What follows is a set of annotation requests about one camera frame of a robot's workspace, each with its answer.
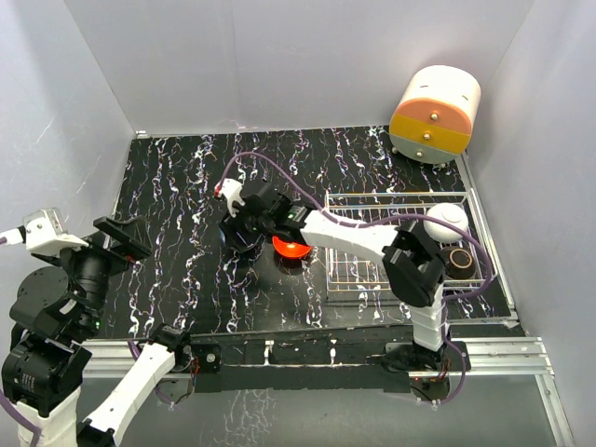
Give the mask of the brown ceramic bowl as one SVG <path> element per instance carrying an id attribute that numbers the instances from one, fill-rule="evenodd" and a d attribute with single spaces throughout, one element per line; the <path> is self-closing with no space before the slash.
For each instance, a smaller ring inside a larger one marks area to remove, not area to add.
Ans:
<path id="1" fill-rule="evenodd" d="M 476 274 L 475 260 L 470 251 L 459 247 L 446 247 L 440 252 L 445 261 L 445 275 L 453 280 L 467 280 Z"/>

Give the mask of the red bowl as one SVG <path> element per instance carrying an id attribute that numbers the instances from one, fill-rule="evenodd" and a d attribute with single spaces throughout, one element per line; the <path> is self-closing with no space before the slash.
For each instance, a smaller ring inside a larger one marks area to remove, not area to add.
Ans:
<path id="1" fill-rule="evenodd" d="M 302 259 L 312 250 L 310 246 L 297 242 L 286 242 L 279 237 L 272 237 L 272 244 L 275 252 L 285 259 Z"/>

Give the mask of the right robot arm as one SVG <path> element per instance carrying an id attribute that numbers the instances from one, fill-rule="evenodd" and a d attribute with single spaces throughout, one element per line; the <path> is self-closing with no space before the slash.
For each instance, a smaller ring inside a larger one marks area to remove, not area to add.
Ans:
<path id="1" fill-rule="evenodd" d="M 220 222 L 224 242 L 251 250 L 261 239 L 343 251 L 382 267 L 393 294 L 411 311 L 413 341 L 388 354 L 393 371 L 444 373 L 449 325 L 443 286 L 446 261 L 420 222 L 367 225 L 293 201 L 265 183 L 249 190 L 227 179 L 216 187 L 226 212 Z"/>

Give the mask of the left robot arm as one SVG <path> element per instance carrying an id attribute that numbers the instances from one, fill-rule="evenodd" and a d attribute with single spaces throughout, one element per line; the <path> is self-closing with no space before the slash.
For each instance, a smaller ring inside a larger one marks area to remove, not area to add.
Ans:
<path id="1" fill-rule="evenodd" d="M 83 344 L 102 325 L 110 279 L 148 258 L 147 223 L 101 217 L 95 233 L 69 233 L 57 209 L 39 210 L 1 235 L 23 244 L 45 266 L 20 284 L 9 311 L 15 325 L 1 369 L 1 405 L 18 423 L 22 446 L 117 446 L 145 400 L 170 372 L 193 361 L 190 336 L 159 326 L 106 400 L 79 420 L 83 372 L 92 358 Z"/>

